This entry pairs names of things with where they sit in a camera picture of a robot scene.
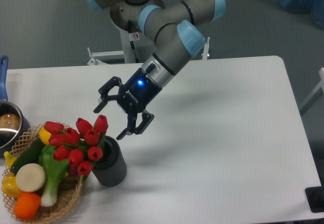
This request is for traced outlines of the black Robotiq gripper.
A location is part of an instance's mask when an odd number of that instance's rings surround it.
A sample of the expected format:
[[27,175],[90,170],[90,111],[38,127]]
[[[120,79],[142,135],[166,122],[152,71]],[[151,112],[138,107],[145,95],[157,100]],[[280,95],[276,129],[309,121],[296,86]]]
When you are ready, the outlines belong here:
[[[112,88],[119,87],[118,93],[109,95]],[[148,103],[162,90],[155,82],[146,76],[146,72],[139,68],[125,83],[119,77],[112,77],[99,88],[99,104],[93,110],[99,113],[109,101],[117,101],[118,105],[127,113],[127,126],[117,136],[117,140],[123,139],[126,135],[142,134],[154,119],[154,114],[146,109]],[[136,126],[137,116],[140,113],[141,123]]]

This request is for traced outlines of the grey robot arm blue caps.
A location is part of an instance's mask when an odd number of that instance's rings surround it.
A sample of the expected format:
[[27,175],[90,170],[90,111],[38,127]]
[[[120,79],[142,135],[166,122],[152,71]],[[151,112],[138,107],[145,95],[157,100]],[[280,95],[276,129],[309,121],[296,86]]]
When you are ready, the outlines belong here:
[[155,51],[123,83],[112,77],[100,89],[99,113],[115,100],[128,116],[126,128],[118,136],[141,134],[154,116],[146,106],[205,45],[197,29],[214,21],[226,10],[225,0],[180,0],[166,8],[161,0],[86,0],[94,10],[110,8],[113,23],[127,32],[129,42],[138,35],[149,40]]

